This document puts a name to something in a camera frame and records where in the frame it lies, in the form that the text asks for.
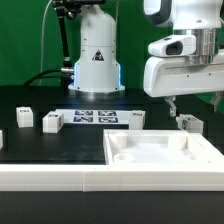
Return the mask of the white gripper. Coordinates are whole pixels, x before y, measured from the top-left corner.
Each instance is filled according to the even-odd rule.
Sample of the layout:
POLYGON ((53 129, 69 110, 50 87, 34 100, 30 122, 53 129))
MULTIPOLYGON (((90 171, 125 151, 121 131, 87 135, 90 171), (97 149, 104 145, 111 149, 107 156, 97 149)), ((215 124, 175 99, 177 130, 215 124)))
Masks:
POLYGON ((224 49, 208 65, 187 65, 184 57, 150 57, 144 70, 144 91, 151 97, 166 97, 170 116, 176 116, 178 95, 215 92, 210 100, 217 111, 224 96, 224 49))

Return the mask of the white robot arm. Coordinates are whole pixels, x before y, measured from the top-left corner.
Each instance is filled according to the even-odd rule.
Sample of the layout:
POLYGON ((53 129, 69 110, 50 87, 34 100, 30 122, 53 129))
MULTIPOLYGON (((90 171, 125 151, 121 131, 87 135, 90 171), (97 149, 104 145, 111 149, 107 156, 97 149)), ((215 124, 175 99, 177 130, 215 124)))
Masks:
MULTIPOLYGON (((178 95, 213 92, 211 104, 218 105, 224 93, 224 0, 143 0, 143 7, 153 25, 173 30, 148 46, 145 93, 164 97, 171 115, 178 95)), ((97 5, 85 4, 81 16, 81 54, 69 89, 88 98, 122 91, 115 21, 97 5)))

